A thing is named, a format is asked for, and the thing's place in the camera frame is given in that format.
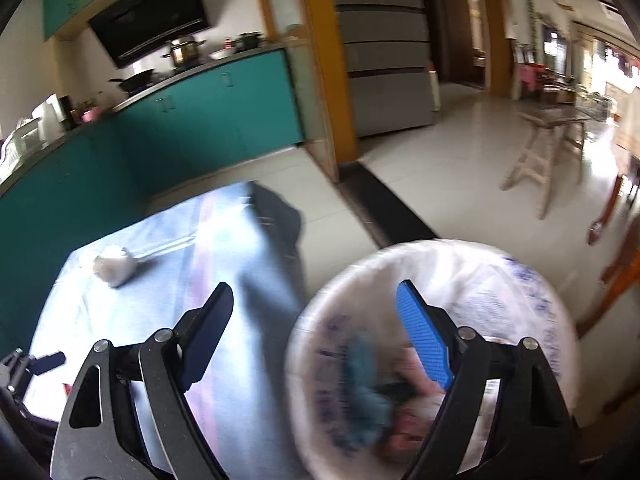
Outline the light blue cleaning cloth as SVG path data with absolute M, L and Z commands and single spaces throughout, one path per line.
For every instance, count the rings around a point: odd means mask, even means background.
M 376 390 L 378 368 L 366 333 L 357 332 L 344 347 L 341 364 L 341 410 L 349 452 L 381 440 L 393 422 L 393 404 Z

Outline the white printed trash bag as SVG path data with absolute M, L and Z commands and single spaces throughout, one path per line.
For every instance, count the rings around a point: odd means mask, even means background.
M 298 318 L 285 373 L 315 479 L 553 479 L 576 462 L 573 322 L 497 248 L 422 240 L 353 264 Z

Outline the teal kitchen cabinets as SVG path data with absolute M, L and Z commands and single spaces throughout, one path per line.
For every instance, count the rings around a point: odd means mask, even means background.
M 177 185 L 303 139 L 285 48 L 163 82 L 72 131 L 1 188 L 1 349 L 27 348 L 67 256 Z

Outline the pink plastic bag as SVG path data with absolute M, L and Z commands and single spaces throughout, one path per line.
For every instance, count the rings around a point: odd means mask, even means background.
M 430 433 L 446 391 L 427 376 L 413 347 L 402 348 L 394 372 L 405 391 L 393 409 L 392 426 L 376 445 L 376 454 L 388 462 L 406 464 Z

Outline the blue plaid tablecloth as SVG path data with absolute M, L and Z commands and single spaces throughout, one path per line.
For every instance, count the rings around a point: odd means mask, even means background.
M 306 301 L 297 242 L 299 211 L 269 188 L 241 182 L 201 194 L 76 249 L 56 278 L 30 351 L 62 351 L 64 365 L 35 378 L 26 404 L 59 420 L 92 345 L 137 344 L 174 326 L 220 283 L 233 312 L 200 382 L 186 400 L 213 452 L 233 479 L 301 479 L 286 405 L 288 337 Z M 107 247 L 137 259 L 136 272 L 111 288 L 93 273 Z

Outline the crumpled white paper ball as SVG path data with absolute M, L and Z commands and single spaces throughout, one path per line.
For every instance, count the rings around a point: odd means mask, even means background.
M 107 247 L 93 260 L 93 273 L 111 288 L 126 283 L 136 272 L 137 259 L 123 247 Z

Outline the white dish rack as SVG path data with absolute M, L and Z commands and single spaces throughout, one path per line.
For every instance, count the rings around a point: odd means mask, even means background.
M 5 181 L 23 162 L 43 146 L 39 132 L 40 118 L 24 120 L 1 147 L 0 179 Z

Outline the wooden stool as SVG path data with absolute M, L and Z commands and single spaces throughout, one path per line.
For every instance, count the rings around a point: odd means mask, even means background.
M 537 217 L 548 212 L 554 168 L 562 151 L 577 160 L 577 182 L 584 173 L 584 149 L 589 116 L 574 106 L 526 106 L 518 117 L 529 125 L 529 133 L 514 165 L 500 182 L 500 190 L 513 188 L 522 179 L 540 186 Z

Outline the black wok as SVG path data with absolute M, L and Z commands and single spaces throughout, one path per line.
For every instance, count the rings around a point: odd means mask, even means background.
M 127 96 L 134 96 L 140 91 L 149 88 L 154 81 L 154 70 L 142 70 L 127 78 L 111 78 L 112 84 L 117 84 L 118 88 L 125 92 Z

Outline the steel cooking pot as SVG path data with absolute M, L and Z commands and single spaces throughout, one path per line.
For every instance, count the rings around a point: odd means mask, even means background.
M 201 46 L 205 40 L 197 40 L 194 36 L 183 36 L 170 40 L 163 58 L 168 58 L 175 70 L 187 70 L 201 64 Z

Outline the white bowl on counter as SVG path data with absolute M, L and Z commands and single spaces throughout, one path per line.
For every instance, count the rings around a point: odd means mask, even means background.
M 214 61 L 221 61 L 225 58 L 230 58 L 230 56 L 235 55 L 235 48 L 231 49 L 220 49 L 209 53 L 209 57 Z

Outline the grey refrigerator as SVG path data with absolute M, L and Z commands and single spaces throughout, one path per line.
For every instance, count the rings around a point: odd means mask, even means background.
M 334 0 L 357 136 L 431 125 L 430 38 L 422 0 Z

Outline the wooden glass door frame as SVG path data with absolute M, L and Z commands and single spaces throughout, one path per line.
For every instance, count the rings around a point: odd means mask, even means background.
M 259 0 L 267 38 L 285 46 L 304 148 L 333 182 L 358 158 L 334 0 Z

